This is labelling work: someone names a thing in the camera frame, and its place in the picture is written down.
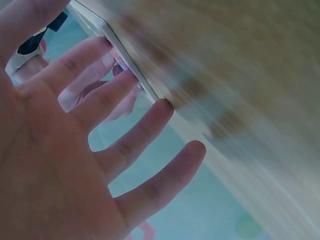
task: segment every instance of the palm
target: palm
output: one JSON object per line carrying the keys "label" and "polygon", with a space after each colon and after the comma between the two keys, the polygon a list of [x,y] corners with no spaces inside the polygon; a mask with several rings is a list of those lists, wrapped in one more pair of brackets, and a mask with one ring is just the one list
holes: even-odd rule
{"label": "palm", "polygon": [[[61,92],[111,49],[105,38],[96,37],[15,88],[4,72],[10,55],[67,1],[34,3],[17,0],[0,14],[0,44],[5,46],[0,49],[0,235],[13,240],[124,239],[186,186],[205,149],[198,142],[188,144],[156,176],[113,198],[107,185],[158,136],[173,109],[159,100],[112,146],[92,152],[89,132],[137,86],[137,79],[125,71],[70,112],[62,109]],[[16,9],[26,12],[16,18]],[[30,27],[10,32],[22,23]]]}

